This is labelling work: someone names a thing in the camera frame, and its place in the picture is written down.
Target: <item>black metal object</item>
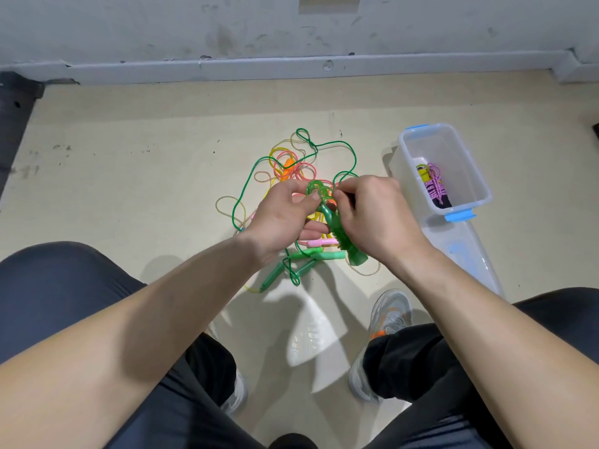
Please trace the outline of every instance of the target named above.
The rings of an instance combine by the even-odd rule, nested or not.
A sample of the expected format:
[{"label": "black metal object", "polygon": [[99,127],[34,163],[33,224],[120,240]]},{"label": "black metal object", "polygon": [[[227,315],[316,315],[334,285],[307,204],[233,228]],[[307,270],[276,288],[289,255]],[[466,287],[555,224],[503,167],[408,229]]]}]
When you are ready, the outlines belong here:
[{"label": "black metal object", "polygon": [[0,72],[0,196],[11,173],[36,99],[46,86],[16,72]]}]

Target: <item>pants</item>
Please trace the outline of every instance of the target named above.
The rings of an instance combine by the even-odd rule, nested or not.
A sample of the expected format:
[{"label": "pants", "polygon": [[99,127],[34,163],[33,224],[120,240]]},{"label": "pants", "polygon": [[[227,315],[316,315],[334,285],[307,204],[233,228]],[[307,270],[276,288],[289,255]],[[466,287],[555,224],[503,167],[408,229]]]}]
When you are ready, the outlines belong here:
[{"label": "pants", "polygon": [[[41,244],[13,254],[0,262],[0,363],[144,286],[107,257],[75,242]],[[597,362],[599,328],[593,323],[599,316],[598,294],[572,288],[517,307]],[[448,370],[460,368],[434,324],[372,340],[363,365],[375,392],[411,402],[442,381]],[[232,355],[202,334],[106,447],[264,448],[220,409],[233,393],[235,376]],[[393,445],[375,440],[367,447],[508,446],[472,390],[454,413],[428,430]]]}]

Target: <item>pink handle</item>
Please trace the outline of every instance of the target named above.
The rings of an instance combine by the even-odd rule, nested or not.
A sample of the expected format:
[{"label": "pink handle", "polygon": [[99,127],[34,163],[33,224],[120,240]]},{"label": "pink handle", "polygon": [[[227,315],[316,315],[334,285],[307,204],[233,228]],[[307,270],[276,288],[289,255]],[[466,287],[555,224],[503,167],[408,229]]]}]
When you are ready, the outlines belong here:
[{"label": "pink handle", "polygon": [[324,245],[335,245],[339,243],[335,238],[320,238],[306,241],[306,244],[308,245],[308,247],[322,247]]}]

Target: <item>clear plastic bin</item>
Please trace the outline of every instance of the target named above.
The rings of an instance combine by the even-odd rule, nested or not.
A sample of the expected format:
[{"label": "clear plastic bin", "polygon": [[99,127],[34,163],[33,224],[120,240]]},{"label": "clear plastic bin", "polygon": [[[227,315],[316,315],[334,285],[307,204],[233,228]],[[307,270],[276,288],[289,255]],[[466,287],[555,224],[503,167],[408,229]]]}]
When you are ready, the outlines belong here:
[{"label": "clear plastic bin", "polygon": [[[391,174],[400,181],[403,192],[421,224],[435,219],[459,222],[475,217],[472,209],[490,202],[490,189],[458,132],[449,124],[423,124],[403,131],[399,147],[389,162]],[[441,181],[451,208],[435,206],[416,170],[416,166],[434,163],[441,169]]]}]

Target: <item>blue clip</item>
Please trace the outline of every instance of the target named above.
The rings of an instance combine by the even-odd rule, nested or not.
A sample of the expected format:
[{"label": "blue clip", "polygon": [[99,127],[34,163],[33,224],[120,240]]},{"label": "blue clip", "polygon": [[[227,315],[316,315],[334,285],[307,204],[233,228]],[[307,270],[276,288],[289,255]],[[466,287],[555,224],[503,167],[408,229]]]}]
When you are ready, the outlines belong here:
[{"label": "blue clip", "polygon": [[445,215],[445,220],[447,222],[462,222],[465,220],[470,220],[476,217],[476,214],[472,213],[472,209],[463,210],[458,212],[450,212]]},{"label": "blue clip", "polygon": [[417,124],[415,126],[410,126],[409,128],[406,128],[406,130],[415,129],[415,128],[424,128],[425,126],[428,126],[428,124]]}]

